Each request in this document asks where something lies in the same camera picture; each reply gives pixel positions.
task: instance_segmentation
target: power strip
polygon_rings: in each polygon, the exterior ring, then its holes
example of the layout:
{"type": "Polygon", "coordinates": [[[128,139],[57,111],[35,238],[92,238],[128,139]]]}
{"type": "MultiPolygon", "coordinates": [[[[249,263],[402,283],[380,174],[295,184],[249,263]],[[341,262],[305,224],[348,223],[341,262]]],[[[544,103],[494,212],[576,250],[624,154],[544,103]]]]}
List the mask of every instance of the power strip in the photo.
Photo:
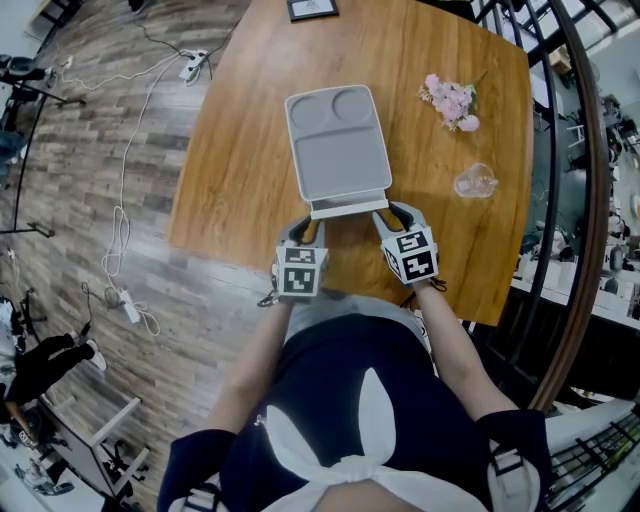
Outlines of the power strip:
{"type": "Polygon", "coordinates": [[[205,50],[187,50],[192,58],[189,58],[189,62],[180,72],[180,78],[185,82],[191,82],[198,74],[198,68],[202,65],[202,62],[207,57],[205,50]]]}
{"type": "Polygon", "coordinates": [[[133,301],[131,300],[129,292],[127,290],[122,290],[120,292],[120,298],[124,301],[124,310],[127,312],[131,323],[138,323],[140,321],[140,313],[138,313],[138,310],[132,306],[133,301]]]}

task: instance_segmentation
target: navy dress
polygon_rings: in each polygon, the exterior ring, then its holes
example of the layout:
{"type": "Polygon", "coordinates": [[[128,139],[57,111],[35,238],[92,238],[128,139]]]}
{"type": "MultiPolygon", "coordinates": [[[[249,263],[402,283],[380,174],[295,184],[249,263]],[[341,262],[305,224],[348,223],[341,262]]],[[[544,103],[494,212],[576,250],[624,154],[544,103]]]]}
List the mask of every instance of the navy dress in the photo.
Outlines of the navy dress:
{"type": "Polygon", "coordinates": [[[358,401],[374,368],[392,403],[396,447],[385,466],[427,473],[476,496],[488,510],[489,439],[517,448],[538,470],[541,494],[550,477],[544,416],[519,410],[473,421],[434,375],[424,346],[392,320],[347,315],[310,327],[285,345],[273,385],[238,434],[205,430],[174,441],[158,511],[220,473],[220,497],[230,511],[260,511],[307,482],[275,458],[262,418],[267,405],[286,411],[320,463],[363,455],[358,401]]]}

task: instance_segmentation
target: chair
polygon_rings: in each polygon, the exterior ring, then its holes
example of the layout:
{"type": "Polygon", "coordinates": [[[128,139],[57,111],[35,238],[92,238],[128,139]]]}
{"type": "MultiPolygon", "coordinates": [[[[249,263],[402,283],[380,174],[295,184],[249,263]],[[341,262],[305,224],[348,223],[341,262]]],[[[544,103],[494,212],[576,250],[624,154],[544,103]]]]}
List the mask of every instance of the chair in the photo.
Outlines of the chair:
{"type": "Polygon", "coordinates": [[[572,148],[573,146],[577,146],[578,144],[580,144],[581,142],[584,142],[584,125],[583,124],[579,124],[577,126],[570,126],[569,128],[567,128],[568,132],[571,131],[576,131],[577,135],[578,135],[578,140],[576,142],[574,142],[573,144],[569,144],[569,148],[572,148]]]}

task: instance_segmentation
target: wooden table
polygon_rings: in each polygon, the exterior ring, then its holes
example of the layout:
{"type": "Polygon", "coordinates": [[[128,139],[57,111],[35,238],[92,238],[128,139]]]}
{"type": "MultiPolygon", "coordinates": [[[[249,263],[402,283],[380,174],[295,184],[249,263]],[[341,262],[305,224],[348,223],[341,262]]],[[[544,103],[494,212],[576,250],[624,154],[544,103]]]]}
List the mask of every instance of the wooden table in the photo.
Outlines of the wooden table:
{"type": "MultiPolygon", "coordinates": [[[[225,51],[189,144],[170,243],[267,271],[278,232],[309,207],[300,198],[284,100],[314,89],[371,89],[393,185],[391,200],[425,215],[440,278],[460,318],[495,325],[529,205],[533,124],[526,54],[483,28],[414,0],[343,0],[340,16],[290,23],[284,0],[253,0],[225,51]],[[449,132],[419,101],[428,73],[478,86],[480,129],[449,132]],[[454,177],[474,162],[500,184],[463,199],[454,177]]],[[[327,224],[324,285],[402,302],[370,215],[327,224]]]]}

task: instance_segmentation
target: white wall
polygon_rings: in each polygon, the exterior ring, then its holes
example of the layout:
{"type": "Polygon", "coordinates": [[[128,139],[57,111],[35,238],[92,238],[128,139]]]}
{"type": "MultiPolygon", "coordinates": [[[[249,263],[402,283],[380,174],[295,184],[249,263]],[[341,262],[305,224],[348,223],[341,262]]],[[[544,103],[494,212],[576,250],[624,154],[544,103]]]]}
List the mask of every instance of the white wall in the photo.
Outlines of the white wall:
{"type": "Polygon", "coordinates": [[[607,37],[588,52],[600,71],[602,95],[613,94],[620,105],[640,101],[640,20],[607,37]]]}
{"type": "MultiPolygon", "coordinates": [[[[42,0],[0,0],[0,54],[34,57],[40,42],[25,32],[43,40],[51,29],[51,22],[39,16],[33,23],[29,19],[42,0]]],[[[11,95],[11,87],[0,84],[0,115],[11,95]]]]}

